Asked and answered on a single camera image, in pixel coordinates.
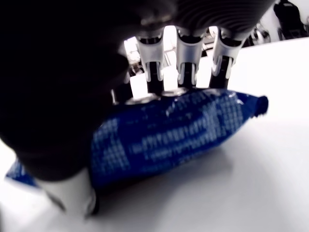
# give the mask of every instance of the white table surface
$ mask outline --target white table surface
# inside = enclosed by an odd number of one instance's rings
[[[204,58],[198,85],[210,68]],[[140,78],[134,87],[145,85]],[[2,232],[308,232],[308,88],[309,39],[242,49],[229,89],[267,95],[267,115],[204,157],[102,199],[88,220],[62,215],[39,190],[0,181]],[[4,145],[0,152],[3,175],[14,156]]]

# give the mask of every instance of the blue plastic bag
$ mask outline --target blue plastic bag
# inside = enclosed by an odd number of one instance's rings
[[[220,145],[267,108],[266,97],[226,89],[195,89],[146,104],[115,106],[93,134],[93,187],[166,172]],[[19,161],[7,177],[35,186]]]

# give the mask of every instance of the ribbed black surface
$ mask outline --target ribbed black surface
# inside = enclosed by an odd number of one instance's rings
[[[187,29],[219,26],[249,31],[273,0],[179,0],[174,24]]]

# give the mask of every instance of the blue snack bag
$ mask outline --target blue snack bag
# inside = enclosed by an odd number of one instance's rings
[[[194,89],[145,104],[117,105],[93,134],[92,185],[102,188],[166,172],[220,145],[267,108],[266,97],[226,89]],[[19,161],[7,177],[35,186]]]

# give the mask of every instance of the robotic hand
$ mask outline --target robotic hand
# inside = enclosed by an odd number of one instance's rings
[[[164,91],[163,30],[177,29],[178,86],[193,88],[204,31],[218,27],[210,88],[231,67],[273,0],[131,0],[6,5],[0,17],[0,137],[68,213],[98,207],[87,171],[93,131],[132,98],[121,44],[136,36],[149,93]]]

